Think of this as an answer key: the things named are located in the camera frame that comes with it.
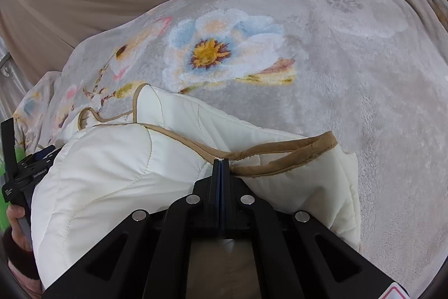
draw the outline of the white quilted garment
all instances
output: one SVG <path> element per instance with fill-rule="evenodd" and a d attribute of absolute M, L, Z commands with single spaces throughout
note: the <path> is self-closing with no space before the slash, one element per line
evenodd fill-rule
<path fill-rule="evenodd" d="M 341 150 L 331 133 L 303 140 L 299 135 L 255 127 L 195 98 L 149 85 L 138 88 L 130 117 L 108 124 L 130 118 L 229 152 L 266 142 L 301 139 L 304 147 L 294 152 L 301 159 L 297 160 L 298 167 L 264 174 L 267 176 L 244 177 L 244 181 L 275 209 L 309 211 L 359 249 L 358 163 L 354 154 Z M 76 123 L 67 127 L 66 136 L 75 134 L 33 196 L 32 239 L 45 287 L 132 211 L 145 209 L 153 213 L 166 209 L 189 194 L 195 181 L 212 172 L 209 161 L 163 131 L 136 123 L 93 127 L 99 124 L 93 115 L 83 122 L 88 127 L 78 132 Z M 331 139 L 334 143 L 324 148 L 325 141 Z M 231 169 L 246 171 L 247 166 L 255 166 L 249 171 L 260 171 L 260 167 L 266 170 L 289 155 L 292 153 L 252 154 L 231 162 Z"/>

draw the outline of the person's arm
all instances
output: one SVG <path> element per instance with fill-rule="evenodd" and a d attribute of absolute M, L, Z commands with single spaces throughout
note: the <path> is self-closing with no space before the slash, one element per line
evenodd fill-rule
<path fill-rule="evenodd" d="M 10 227 L 3 235 L 3 247 L 8 258 L 8 266 L 33 299 L 42 296 L 42 286 L 34 260 L 33 251 L 20 228 L 18 219 L 25 215 L 25 210 L 17 205 L 10 205 L 6 210 Z"/>

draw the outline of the floral blanket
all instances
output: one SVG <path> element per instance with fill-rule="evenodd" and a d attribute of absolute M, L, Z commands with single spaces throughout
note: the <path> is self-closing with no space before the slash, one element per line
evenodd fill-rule
<path fill-rule="evenodd" d="M 142 82 L 357 153 L 363 254 L 412 297 L 448 253 L 446 0 L 171 0 L 82 42 L 15 119 L 28 152 Z M 434 215 L 433 212 L 445 214 Z"/>

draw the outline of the black wristband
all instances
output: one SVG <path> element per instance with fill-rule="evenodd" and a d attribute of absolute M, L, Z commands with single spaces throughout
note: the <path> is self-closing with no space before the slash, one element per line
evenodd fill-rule
<path fill-rule="evenodd" d="M 13 240 L 13 230 L 9 227 L 2 237 L 6 257 L 23 275 L 32 280 L 39 280 L 33 252 L 22 250 Z"/>

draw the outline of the sticker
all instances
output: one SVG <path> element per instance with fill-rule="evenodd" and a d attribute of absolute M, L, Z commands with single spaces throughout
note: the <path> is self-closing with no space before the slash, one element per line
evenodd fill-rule
<path fill-rule="evenodd" d="M 410 299 L 404 289 L 396 282 L 393 282 L 379 299 Z"/>

